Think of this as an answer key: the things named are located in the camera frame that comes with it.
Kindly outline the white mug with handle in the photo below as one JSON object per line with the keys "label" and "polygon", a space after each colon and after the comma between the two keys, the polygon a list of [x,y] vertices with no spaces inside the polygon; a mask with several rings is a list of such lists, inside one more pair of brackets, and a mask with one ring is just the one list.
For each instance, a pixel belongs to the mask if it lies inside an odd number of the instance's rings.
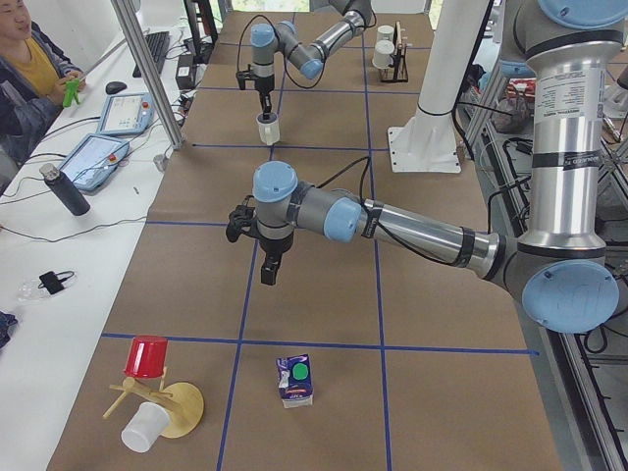
{"label": "white mug with handle", "polygon": [[261,141],[268,145],[274,145],[281,139],[279,117],[276,113],[260,113],[256,117],[258,132]]}

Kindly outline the blue white milk carton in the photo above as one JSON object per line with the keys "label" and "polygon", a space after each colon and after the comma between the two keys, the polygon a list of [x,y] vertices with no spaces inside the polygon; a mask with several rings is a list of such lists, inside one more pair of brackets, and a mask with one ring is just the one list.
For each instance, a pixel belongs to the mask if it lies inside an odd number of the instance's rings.
{"label": "blue white milk carton", "polygon": [[308,354],[276,359],[278,389],[284,408],[313,404],[313,383]]}

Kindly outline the red plastic cup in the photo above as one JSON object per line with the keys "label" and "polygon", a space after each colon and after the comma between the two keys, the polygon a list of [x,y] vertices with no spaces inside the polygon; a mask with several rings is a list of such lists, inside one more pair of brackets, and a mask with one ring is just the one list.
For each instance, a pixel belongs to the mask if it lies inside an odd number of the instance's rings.
{"label": "red plastic cup", "polygon": [[159,336],[135,336],[124,373],[128,377],[154,379],[164,373],[168,340]]}

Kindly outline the wooden cup tree stand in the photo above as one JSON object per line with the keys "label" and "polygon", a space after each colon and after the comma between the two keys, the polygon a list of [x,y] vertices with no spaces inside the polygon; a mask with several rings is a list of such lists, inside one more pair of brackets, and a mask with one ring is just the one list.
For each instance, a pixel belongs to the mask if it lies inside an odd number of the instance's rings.
{"label": "wooden cup tree stand", "polygon": [[110,385],[109,388],[114,391],[120,392],[118,398],[111,404],[111,406],[103,413],[102,418],[108,419],[114,410],[122,403],[122,401],[130,394],[135,394],[148,402],[153,402],[164,407],[169,400],[162,396],[162,391],[167,387],[165,385],[166,373],[160,377],[160,384],[157,390],[144,384],[137,378],[126,377],[120,385]]}

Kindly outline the white plastic cup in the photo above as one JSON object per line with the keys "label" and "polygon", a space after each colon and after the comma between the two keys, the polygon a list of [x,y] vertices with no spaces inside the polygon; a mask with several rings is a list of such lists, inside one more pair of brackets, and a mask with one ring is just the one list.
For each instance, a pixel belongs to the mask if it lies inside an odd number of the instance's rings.
{"label": "white plastic cup", "polygon": [[134,452],[144,453],[171,424],[168,411],[153,402],[143,402],[121,432],[123,444]]}

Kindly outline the black keyboard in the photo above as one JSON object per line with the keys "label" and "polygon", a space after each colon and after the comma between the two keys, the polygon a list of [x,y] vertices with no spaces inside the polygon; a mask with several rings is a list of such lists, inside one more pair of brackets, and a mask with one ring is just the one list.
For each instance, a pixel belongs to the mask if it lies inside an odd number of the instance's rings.
{"label": "black keyboard", "polygon": [[168,31],[151,32],[144,35],[150,56],[153,59],[158,74],[162,73],[166,61],[166,55],[170,46],[170,33]]}

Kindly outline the white mug on rack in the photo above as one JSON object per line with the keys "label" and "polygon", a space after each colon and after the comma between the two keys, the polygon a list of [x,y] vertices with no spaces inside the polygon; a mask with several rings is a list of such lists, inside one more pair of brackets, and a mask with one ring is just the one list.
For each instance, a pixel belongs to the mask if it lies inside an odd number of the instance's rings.
{"label": "white mug on rack", "polygon": [[395,45],[387,39],[376,42],[372,58],[372,65],[379,70],[384,70],[393,64]]}
{"label": "white mug on rack", "polygon": [[388,41],[393,42],[395,28],[390,25],[381,25],[377,27],[376,41]]}

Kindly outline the far blue teach pendant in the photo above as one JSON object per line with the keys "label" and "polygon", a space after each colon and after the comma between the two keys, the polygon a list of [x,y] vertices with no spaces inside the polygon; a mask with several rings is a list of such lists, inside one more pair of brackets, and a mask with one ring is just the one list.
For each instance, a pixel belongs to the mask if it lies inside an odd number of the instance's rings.
{"label": "far blue teach pendant", "polygon": [[140,135],[152,123],[153,97],[148,92],[110,95],[106,98],[97,133],[112,136]]}

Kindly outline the blue teach pendant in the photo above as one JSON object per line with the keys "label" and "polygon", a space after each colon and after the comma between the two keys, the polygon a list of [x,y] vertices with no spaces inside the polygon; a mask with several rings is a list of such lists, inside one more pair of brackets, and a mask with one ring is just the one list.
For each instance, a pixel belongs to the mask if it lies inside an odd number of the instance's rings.
{"label": "blue teach pendant", "polygon": [[130,143],[113,136],[90,133],[59,166],[74,186],[94,192],[117,170],[130,150]]}
{"label": "blue teach pendant", "polygon": [[97,133],[112,136],[140,135],[152,123],[153,97],[148,92],[110,95],[106,98]]}

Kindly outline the black computer mouse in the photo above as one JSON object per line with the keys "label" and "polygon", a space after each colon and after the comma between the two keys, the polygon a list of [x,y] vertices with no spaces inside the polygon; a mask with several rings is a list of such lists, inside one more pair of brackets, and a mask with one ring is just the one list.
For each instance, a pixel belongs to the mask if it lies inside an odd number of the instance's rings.
{"label": "black computer mouse", "polygon": [[128,85],[124,83],[123,81],[112,80],[105,85],[105,93],[107,95],[114,95],[114,94],[122,92],[123,90],[127,88],[128,88]]}

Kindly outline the round wooden stand base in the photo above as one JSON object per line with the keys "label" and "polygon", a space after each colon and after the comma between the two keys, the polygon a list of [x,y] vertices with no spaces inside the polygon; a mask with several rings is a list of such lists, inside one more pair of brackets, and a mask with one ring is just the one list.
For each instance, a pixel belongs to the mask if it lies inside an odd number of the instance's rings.
{"label": "round wooden stand base", "polygon": [[171,423],[161,436],[178,439],[190,434],[204,413],[204,398],[200,389],[192,383],[178,382],[165,387],[162,396],[169,400],[164,408],[168,411]]}

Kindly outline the near blue teach pendant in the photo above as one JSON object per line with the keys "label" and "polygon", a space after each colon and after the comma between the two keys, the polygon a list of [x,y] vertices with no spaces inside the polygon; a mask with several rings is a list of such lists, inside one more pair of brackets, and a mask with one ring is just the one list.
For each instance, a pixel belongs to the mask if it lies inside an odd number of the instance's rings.
{"label": "near blue teach pendant", "polygon": [[74,186],[94,192],[117,170],[130,150],[130,143],[113,136],[90,133],[59,166]]}

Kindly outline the green toy figure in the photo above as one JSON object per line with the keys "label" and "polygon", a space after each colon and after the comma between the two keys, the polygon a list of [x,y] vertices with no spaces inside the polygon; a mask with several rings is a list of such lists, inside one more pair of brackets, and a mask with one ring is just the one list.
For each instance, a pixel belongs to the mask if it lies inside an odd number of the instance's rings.
{"label": "green toy figure", "polygon": [[79,86],[80,78],[72,78],[65,83],[65,95],[62,102],[64,108],[72,106],[74,103],[79,104]]}

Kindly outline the black water bottle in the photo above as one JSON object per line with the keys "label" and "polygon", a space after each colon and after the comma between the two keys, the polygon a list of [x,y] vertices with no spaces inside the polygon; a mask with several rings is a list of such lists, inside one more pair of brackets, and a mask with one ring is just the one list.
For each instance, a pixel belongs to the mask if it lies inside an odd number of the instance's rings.
{"label": "black water bottle", "polygon": [[87,200],[63,171],[46,163],[39,172],[44,183],[74,216],[82,216],[90,210]]}

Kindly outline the person in yellow shirt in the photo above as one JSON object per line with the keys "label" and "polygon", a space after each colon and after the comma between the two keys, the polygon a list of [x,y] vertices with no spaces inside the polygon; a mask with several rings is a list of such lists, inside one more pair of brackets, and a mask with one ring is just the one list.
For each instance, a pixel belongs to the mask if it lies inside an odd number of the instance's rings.
{"label": "person in yellow shirt", "polygon": [[23,1],[1,3],[1,153],[24,164],[63,109],[82,70],[31,19]]}

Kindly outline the aluminium frame post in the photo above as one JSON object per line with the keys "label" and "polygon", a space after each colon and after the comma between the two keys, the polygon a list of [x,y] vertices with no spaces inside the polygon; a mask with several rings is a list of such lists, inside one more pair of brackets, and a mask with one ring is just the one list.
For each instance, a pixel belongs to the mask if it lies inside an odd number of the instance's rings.
{"label": "aluminium frame post", "polygon": [[140,69],[141,77],[153,97],[154,106],[171,146],[174,150],[178,150],[183,145],[183,135],[174,117],[173,108],[170,106],[161,77],[144,39],[144,33],[135,15],[132,1],[111,0],[111,4],[133,59]]}

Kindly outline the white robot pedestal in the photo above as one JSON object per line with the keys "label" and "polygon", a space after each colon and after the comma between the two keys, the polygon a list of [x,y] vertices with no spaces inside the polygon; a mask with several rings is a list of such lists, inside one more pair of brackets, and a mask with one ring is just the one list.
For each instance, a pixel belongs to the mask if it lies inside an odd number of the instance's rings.
{"label": "white robot pedestal", "polygon": [[388,129],[395,173],[461,171],[451,113],[492,5],[484,0],[443,2],[416,112],[404,126]]}

